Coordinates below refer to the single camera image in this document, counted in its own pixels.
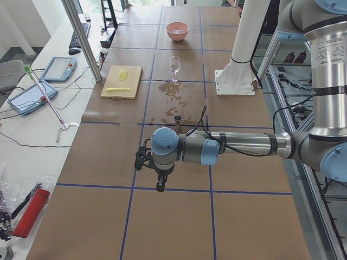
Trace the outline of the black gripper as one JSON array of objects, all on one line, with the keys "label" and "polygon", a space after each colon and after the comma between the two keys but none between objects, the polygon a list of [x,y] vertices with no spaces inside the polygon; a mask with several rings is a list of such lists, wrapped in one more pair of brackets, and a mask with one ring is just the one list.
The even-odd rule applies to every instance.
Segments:
[{"label": "black gripper", "polygon": [[[153,163],[153,156],[151,153],[151,148],[147,147],[147,143],[151,141],[151,139],[145,139],[143,145],[139,147],[139,150],[136,152],[136,159],[134,162],[134,167],[137,171],[140,171],[142,167],[147,167],[150,169],[155,169],[155,165]],[[156,183],[156,191],[164,192],[166,184],[166,176],[159,175]]]}]

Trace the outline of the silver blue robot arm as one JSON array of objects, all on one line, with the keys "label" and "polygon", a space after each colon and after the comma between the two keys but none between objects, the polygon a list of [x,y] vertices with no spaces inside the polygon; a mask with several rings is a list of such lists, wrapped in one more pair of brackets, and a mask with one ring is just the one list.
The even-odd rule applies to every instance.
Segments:
[{"label": "silver blue robot arm", "polygon": [[346,1],[281,1],[278,37],[309,41],[314,125],[307,132],[233,133],[162,127],[136,153],[135,169],[156,171],[163,192],[175,163],[213,165],[223,153],[277,155],[346,181]]}]

